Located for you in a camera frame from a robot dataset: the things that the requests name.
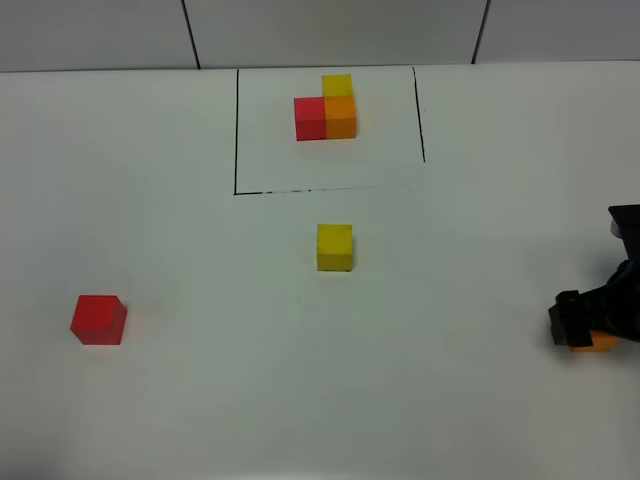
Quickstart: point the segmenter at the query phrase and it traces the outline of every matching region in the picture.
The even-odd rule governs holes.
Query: wooden block
[[[323,97],[294,98],[296,138],[304,140],[325,140],[327,121]]]
[[[71,331],[85,345],[120,345],[126,318],[115,295],[80,295]]]
[[[353,268],[351,225],[318,225],[318,271],[350,272]]]
[[[322,77],[324,97],[353,97],[351,75],[325,75]]]
[[[356,102],[353,97],[325,97],[327,138],[355,138],[358,129]]]
[[[616,346],[620,338],[602,332],[591,332],[591,341],[593,345],[590,347],[573,347],[572,352],[608,352]]]

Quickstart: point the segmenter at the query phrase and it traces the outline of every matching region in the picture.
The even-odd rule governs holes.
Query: white table
[[[640,66],[416,72],[403,179],[242,196],[235,71],[0,76],[0,466],[635,478],[638,347],[567,359],[546,309],[624,258]],[[352,273],[315,271],[323,222]],[[80,293],[129,305],[120,347],[68,331]]]

